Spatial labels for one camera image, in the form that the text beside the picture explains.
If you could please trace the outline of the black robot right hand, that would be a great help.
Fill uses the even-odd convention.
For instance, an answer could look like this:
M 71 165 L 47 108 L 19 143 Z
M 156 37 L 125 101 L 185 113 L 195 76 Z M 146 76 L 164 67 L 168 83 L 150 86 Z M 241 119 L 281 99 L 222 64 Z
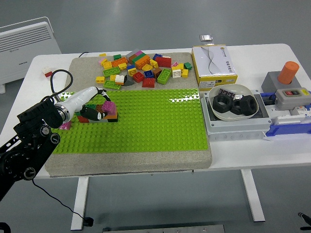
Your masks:
M 306 227 L 300 227 L 300 230 L 302 231 L 308 231 L 311 229 L 311 218 L 309 216 L 307 216 L 304 213 L 299 212 L 298 216 L 301 217 L 309 226 Z

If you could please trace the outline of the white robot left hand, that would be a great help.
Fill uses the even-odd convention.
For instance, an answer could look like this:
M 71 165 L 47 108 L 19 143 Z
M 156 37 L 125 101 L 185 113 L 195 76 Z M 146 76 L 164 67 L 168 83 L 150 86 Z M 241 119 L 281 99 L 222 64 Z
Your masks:
M 111 101 L 106 93 L 106 90 L 93 86 L 76 92 L 65 101 L 56 103 L 55 107 L 61 115 L 64 123 L 72 120 L 74 113 L 77 112 L 79 112 L 84 118 L 92 121 L 99 121 L 103 119 L 107 115 L 107 113 L 101 113 L 98 112 L 96 109 L 86 107 L 86 104 L 96 95 L 101 95 L 107 101 Z

